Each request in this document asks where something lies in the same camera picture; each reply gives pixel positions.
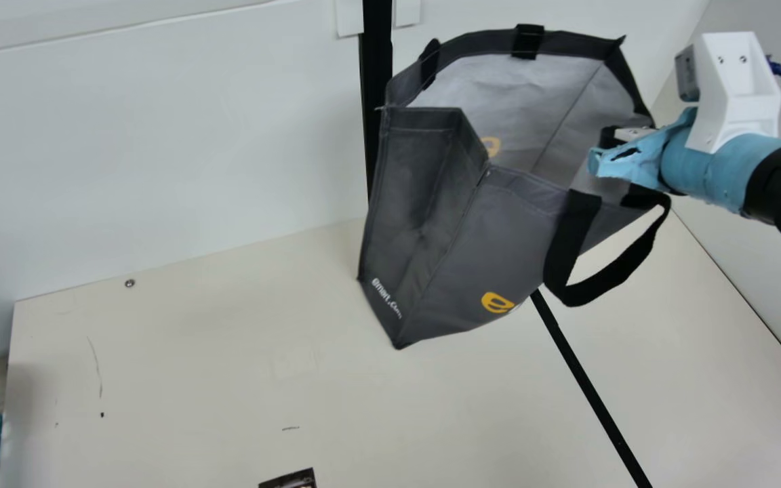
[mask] blue fabric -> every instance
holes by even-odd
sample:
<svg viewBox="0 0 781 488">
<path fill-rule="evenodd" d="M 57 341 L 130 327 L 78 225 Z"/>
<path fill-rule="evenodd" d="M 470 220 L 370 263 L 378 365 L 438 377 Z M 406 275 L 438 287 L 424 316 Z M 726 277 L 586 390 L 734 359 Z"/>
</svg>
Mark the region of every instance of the blue fabric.
<svg viewBox="0 0 781 488">
<path fill-rule="evenodd" d="M 743 134 L 715 154 L 685 147 L 697 108 L 686 108 L 675 123 L 620 147 L 589 150 L 588 169 L 596 176 L 621 178 L 647 188 L 668 191 L 659 180 L 689 197 L 740 214 L 746 186 L 756 167 L 781 139 Z"/>
<path fill-rule="evenodd" d="M 690 131 L 688 127 L 679 131 L 664 148 L 662 178 L 676 191 L 740 214 L 750 177 L 768 155 L 781 148 L 781 139 L 743 134 L 708 154 L 685 147 Z"/>
<path fill-rule="evenodd" d="M 664 146 L 679 131 L 692 126 L 697 108 L 686 108 L 675 123 L 622 146 L 589 149 L 586 168 L 599 177 L 620 178 L 654 190 L 667 191 L 659 182 Z"/>
</svg>

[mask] bag strap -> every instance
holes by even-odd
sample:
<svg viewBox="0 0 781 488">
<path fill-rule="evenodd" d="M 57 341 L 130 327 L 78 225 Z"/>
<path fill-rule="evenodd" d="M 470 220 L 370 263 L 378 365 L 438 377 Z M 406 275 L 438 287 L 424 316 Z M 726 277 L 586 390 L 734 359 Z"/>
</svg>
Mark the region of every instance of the bag strap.
<svg viewBox="0 0 781 488">
<path fill-rule="evenodd" d="M 533 24 L 518 24 L 514 28 L 514 45 L 511 56 L 520 59 L 534 59 L 544 39 L 544 26 Z"/>
<path fill-rule="evenodd" d="M 586 234 L 601 209 L 601 197 L 585 194 L 585 192 L 568 191 L 566 207 L 560 217 L 544 264 L 544 284 L 566 306 L 586 305 L 617 287 L 627 280 L 635 269 L 638 269 L 653 250 L 656 232 L 663 225 L 670 211 L 670 197 L 663 192 L 632 185 L 628 195 L 620 204 L 623 207 L 641 210 L 649 210 L 659 205 L 664 208 L 664 212 L 613 262 L 586 280 L 570 285 L 568 278 L 583 248 Z"/>
<path fill-rule="evenodd" d="M 442 43 L 438 39 L 433 39 L 424 47 L 424 52 L 418 56 L 421 61 L 421 89 L 427 89 L 436 81 L 436 71 L 439 68 L 439 50 Z"/>
</svg>

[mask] white table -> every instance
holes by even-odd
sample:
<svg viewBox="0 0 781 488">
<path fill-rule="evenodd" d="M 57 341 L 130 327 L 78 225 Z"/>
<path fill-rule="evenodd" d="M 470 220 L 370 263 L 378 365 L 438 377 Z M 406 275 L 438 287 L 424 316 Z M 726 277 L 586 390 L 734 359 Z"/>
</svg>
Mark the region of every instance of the white table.
<svg viewBox="0 0 781 488">
<path fill-rule="evenodd" d="M 0 486 L 633 486 L 531 304 L 395 351 L 361 229 L 17 303 Z M 654 485 L 781 485 L 781 347 L 675 217 L 626 285 L 551 305 Z"/>
</svg>

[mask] white bracket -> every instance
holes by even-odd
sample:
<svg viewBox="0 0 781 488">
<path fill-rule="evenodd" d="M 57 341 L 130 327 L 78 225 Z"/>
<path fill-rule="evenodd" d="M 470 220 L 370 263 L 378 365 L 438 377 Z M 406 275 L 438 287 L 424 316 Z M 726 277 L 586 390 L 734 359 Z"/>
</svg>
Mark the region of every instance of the white bracket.
<svg viewBox="0 0 781 488">
<path fill-rule="evenodd" d="M 339 37 L 363 34 L 363 2 L 336 0 L 337 35 Z"/>
<path fill-rule="evenodd" d="M 415 24 L 421 24 L 421 0 L 394 0 L 394 27 L 406 27 Z"/>
<path fill-rule="evenodd" d="M 781 91 L 753 32 L 702 34 L 694 67 L 700 103 L 686 148 L 712 154 L 741 134 L 778 135 Z"/>
</svg>

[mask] tote bag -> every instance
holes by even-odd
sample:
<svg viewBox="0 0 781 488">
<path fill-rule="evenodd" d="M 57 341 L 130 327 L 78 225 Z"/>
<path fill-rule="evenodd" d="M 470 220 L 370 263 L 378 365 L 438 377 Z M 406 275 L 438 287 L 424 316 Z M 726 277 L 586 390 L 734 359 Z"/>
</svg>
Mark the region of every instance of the tote bag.
<svg viewBox="0 0 781 488">
<path fill-rule="evenodd" d="M 586 170 L 610 127 L 653 125 L 621 43 L 474 32 L 431 41 L 390 80 L 359 281 L 394 347 L 480 327 L 542 283 L 583 305 L 647 256 L 670 198 Z M 656 205 L 617 260 L 567 283 L 580 253 Z"/>
</svg>

